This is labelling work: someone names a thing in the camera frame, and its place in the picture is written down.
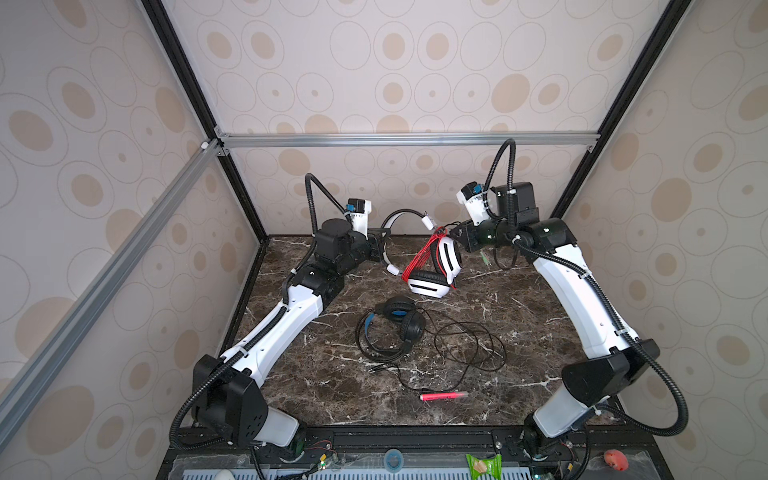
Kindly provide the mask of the white black headphones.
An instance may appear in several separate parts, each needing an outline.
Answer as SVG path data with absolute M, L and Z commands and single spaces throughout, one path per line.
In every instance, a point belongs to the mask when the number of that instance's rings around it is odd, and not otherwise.
M 386 239 L 390 236 L 394 223 L 406 214 L 419 217 L 431 236 L 404 269 L 396 267 L 390 261 L 387 247 L 384 246 L 383 261 L 387 265 L 387 271 L 402 279 L 412 293 L 442 298 L 456 287 L 455 280 L 462 269 L 460 252 L 444 226 L 438 227 L 428 214 L 413 209 L 398 209 L 385 218 L 381 228 L 386 233 Z

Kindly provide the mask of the black blue headphones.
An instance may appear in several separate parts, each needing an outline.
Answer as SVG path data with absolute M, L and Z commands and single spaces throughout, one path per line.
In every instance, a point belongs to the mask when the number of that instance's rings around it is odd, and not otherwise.
M 381 349 L 370 340 L 369 329 L 377 315 L 383 316 L 397 327 L 397 335 L 401 341 L 398 348 Z M 376 304 L 358 321 L 355 329 L 356 345 L 368 360 L 380 364 L 395 362 L 408 355 L 414 345 L 422 340 L 426 324 L 426 316 L 414 300 L 406 296 L 394 296 Z

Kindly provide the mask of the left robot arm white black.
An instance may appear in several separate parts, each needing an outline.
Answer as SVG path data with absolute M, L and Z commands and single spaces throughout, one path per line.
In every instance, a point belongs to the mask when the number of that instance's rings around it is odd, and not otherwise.
M 169 441 L 176 450 L 193 447 L 181 434 L 186 416 L 215 434 L 197 443 L 197 448 L 219 442 L 240 448 L 262 443 L 294 448 L 302 441 L 299 421 L 269 406 L 261 388 L 298 334 L 343 290 L 346 274 L 379 256 L 377 241 L 367 230 L 367 201 L 352 199 L 342 205 L 333 199 L 341 217 L 320 222 L 313 191 L 330 192 L 311 173 L 305 175 L 304 184 L 312 227 L 310 248 L 284 280 L 280 301 L 264 319 L 219 357 L 205 355 L 195 365 L 192 393 L 169 429 Z

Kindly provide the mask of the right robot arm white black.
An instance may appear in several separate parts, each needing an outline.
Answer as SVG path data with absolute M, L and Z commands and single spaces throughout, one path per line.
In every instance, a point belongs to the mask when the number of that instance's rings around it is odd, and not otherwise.
M 641 339 L 622 318 L 589 270 L 582 251 L 560 218 L 542 220 L 533 186 L 514 179 L 516 142 L 506 139 L 497 151 L 484 182 L 471 182 L 457 198 L 469 220 L 451 230 L 467 252 L 483 248 L 513 248 L 544 277 L 571 320 L 584 361 L 567 365 L 561 386 L 530 414 L 520 444 L 528 458 L 547 457 L 555 440 L 582 427 L 604 411 L 662 437 L 681 434 L 689 423 L 689 408 L 680 387 L 658 363 L 660 349 Z M 652 370 L 669 390 L 677 417 L 667 427 L 655 427 L 612 407 L 608 399 Z

